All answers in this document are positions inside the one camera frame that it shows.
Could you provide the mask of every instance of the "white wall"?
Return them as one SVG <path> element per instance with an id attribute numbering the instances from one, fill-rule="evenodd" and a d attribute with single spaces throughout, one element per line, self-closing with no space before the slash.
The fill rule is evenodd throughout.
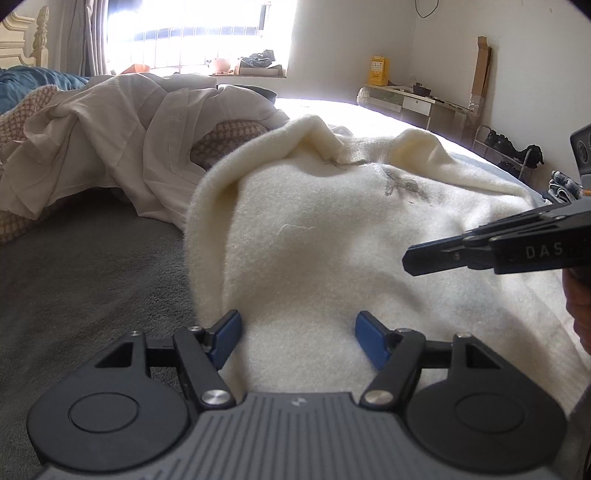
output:
<path id="1" fill-rule="evenodd" d="M 25 0 L 16 9 L 15 13 L 24 17 L 32 17 L 37 19 L 39 10 L 44 5 L 49 7 L 49 21 L 47 23 L 47 49 L 49 51 L 48 66 L 51 69 L 60 69 L 57 45 L 59 45 L 61 17 L 63 10 L 63 2 L 67 0 Z M 37 24 L 34 22 L 25 33 L 25 54 L 31 54 L 31 47 L 33 45 L 33 36 Z"/>
<path id="2" fill-rule="evenodd" d="M 297 0 L 286 79 L 224 79 L 288 98 L 354 102 L 371 57 L 388 57 L 405 82 L 413 44 L 414 0 Z"/>
<path id="3" fill-rule="evenodd" d="M 421 12 L 436 3 L 418 1 Z M 518 150 L 542 148 L 536 188 L 547 189 L 552 170 L 578 179 L 569 136 L 591 123 L 591 22 L 567 0 L 440 0 L 417 18 L 410 74 L 467 106 L 479 35 L 493 48 L 483 123 Z"/>

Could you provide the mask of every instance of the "gray bed sheet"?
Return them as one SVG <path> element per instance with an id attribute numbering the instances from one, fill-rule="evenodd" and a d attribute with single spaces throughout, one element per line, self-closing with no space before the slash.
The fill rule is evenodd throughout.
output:
<path id="1" fill-rule="evenodd" d="M 129 330 L 170 336 L 195 322 L 182 233 L 108 191 L 1 247 L 0 478 L 40 470 L 25 421 L 45 390 Z"/>

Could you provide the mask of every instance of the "cream wooden headboard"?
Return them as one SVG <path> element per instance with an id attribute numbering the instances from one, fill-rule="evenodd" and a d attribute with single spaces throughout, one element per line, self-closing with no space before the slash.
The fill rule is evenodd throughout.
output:
<path id="1" fill-rule="evenodd" d="M 0 68 L 15 65 L 31 65 L 47 68 L 47 20 L 49 8 L 41 7 L 37 15 L 37 31 L 33 41 L 33 52 L 25 56 L 25 30 L 35 21 L 12 12 L 0 24 Z"/>

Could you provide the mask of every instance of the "carved bedpost finial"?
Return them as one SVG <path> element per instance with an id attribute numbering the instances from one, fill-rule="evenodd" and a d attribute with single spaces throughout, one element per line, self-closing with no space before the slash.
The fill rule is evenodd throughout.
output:
<path id="1" fill-rule="evenodd" d="M 35 40 L 33 41 L 33 53 L 31 57 L 35 57 L 38 67 L 47 68 L 48 51 L 47 51 L 47 21 L 49 20 L 49 7 L 44 6 L 39 10 L 37 15 L 37 31 L 35 32 Z"/>

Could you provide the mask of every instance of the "blue bedding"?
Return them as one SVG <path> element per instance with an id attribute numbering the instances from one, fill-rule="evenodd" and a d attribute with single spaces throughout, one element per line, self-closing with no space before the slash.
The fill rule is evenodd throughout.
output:
<path id="1" fill-rule="evenodd" d="M 0 69 L 0 114 L 18 105 L 29 92 L 44 85 L 57 85 L 61 90 L 82 88 L 89 78 L 56 72 L 41 67 L 17 66 Z"/>

